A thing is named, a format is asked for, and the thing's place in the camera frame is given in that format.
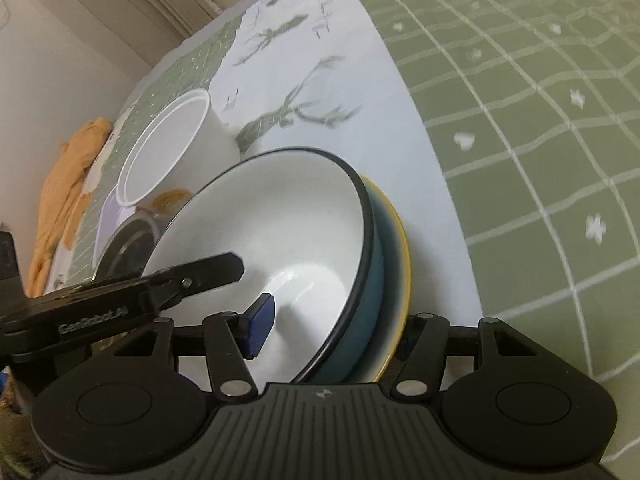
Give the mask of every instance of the yellow-rimmed plate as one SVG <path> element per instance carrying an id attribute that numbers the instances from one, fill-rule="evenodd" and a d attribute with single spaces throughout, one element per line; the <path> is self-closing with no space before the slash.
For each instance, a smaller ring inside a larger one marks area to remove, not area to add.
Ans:
<path id="1" fill-rule="evenodd" d="M 380 380 L 391 361 L 409 315 L 411 259 L 409 243 L 398 213 L 375 184 L 362 177 L 373 206 L 385 266 L 385 288 L 380 314 L 369 344 L 349 374 L 348 383 Z"/>

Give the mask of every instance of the blue bowl exterior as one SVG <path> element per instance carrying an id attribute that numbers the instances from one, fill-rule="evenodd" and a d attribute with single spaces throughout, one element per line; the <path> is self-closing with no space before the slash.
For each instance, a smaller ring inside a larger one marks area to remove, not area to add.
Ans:
<path id="1" fill-rule="evenodd" d="M 308 381 L 316 384 L 335 384 L 345 380 L 369 343 L 378 320 L 384 290 L 384 260 L 380 236 L 374 218 L 373 252 L 369 273 L 364 283 L 360 303 L 349 326 L 322 367 Z"/>

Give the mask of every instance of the white plastic container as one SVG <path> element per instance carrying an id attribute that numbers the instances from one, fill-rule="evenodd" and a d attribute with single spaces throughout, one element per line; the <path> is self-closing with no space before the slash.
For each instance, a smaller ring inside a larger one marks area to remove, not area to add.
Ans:
<path id="1" fill-rule="evenodd" d="M 200 188 L 240 161 L 236 140 L 202 88 L 169 103 L 136 141 L 116 186 L 121 206 L 175 214 Z"/>

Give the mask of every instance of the black bowl rim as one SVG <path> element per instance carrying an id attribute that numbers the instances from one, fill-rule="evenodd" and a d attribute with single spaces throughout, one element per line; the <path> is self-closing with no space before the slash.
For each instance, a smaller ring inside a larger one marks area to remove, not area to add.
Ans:
<path id="1" fill-rule="evenodd" d="M 362 295 L 364 293 L 364 287 L 367 282 L 367 277 L 369 276 L 369 269 L 371 267 L 371 260 L 373 258 L 373 243 L 375 236 L 375 228 L 374 228 L 374 219 L 373 219 L 373 207 L 371 205 L 371 200 L 369 198 L 369 194 L 367 193 L 367 188 L 365 187 L 362 179 L 358 175 L 358 173 L 344 160 L 342 160 L 339 156 L 334 155 L 333 153 L 326 152 L 325 150 L 320 150 L 318 148 L 309 148 L 306 146 L 291 146 L 289 148 L 278 148 L 276 150 L 269 150 L 268 152 L 257 153 L 257 155 L 250 156 L 245 160 L 241 160 L 237 164 L 234 164 L 227 170 L 220 173 L 216 178 L 207 182 L 203 187 L 201 187 L 196 193 L 194 193 L 193 197 L 189 200 L 193 200 L 196 198 L 201 192 L 203 192 L 207 187 L 213 184 L 217 179 L 221 178 L 223 175 L 227 174 L 229 171 L 234 170 L 238 166 L 249 162 L 250 160 L 254 160 L 254 158 L 258 158 L 260 156 L 267 156 L 273 153 L 281 153 L 281 152 L 309 152 L 314 153 L 316 155 L 324 156 L 324 158 L 328 158 L 330 161 L 334 162 L 347 174 L 353 187 L 358 194 L 358 198 L 360 200 L 360 206 L 362 208 L 362 220 L 363 220 L 363 240 L 362 240 L 362 252 L 360 254 L 360 263 L 358 264 L 358 270 L 356 272 L 356 276 L 353 280 L 353 285 L 347 297 L 347 300 L 344 302 L 344 307 L 338 316 L 338 320 L 334 324 L 334 327 L 329 332 L 329 335 L 322 343 L 321 347 L 316 351 L 314 356 L 309 360 L 309 362 L 299 371 L 299 373 L 291 380 L 291 383 L 303 383 L 309 380 L 316 372 L 320 370 L 320 368 L 327 361 L 329 356 L 332 354 L 342 336 L 346 332 L 349 327 L 353 316 L 360 305 L 360 300 L 362 299 Z M 156 242 L 156 246 L 159 244 L 160 240 L 164 236 L 164 234 L 169 230 L 171 225 L 175 222 L 175 220 L 180 216 L 180 213 L 188 206 L 189 202 L 187 202 L 183 208 L 178 211 L 175 217 L 171 220 L 167 228 L 160 235 L 160 238 Z"/>

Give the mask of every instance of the green checkered tablecloth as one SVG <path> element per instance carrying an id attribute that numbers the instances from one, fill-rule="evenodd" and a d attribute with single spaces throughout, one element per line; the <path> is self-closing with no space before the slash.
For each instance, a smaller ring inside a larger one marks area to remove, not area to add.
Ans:
<path id="1" fill-rule="evenodd" d="M 604 462 L 640 478 L 640 0 L 360 0 L 444 172 L 485 314 L 600 381 L 619 425 Z M 207 86 L 241 17 L 133 108 L 79 232 L 92 274 L 100 207 L 144 127 Z"/>

